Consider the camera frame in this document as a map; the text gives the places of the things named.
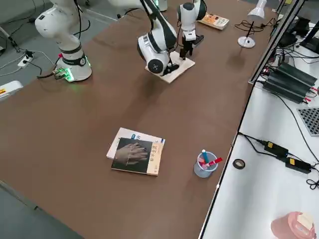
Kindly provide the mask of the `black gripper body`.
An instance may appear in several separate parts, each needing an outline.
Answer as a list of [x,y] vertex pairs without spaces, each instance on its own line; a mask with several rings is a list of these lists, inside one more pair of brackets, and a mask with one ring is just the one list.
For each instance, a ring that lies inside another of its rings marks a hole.
[[184,47],[188,48],[195,48],[197,47],[202,41],[204,40],[204,35],[196,35],[195,40],[186,41],[186,39],[183,39],[183,45]]

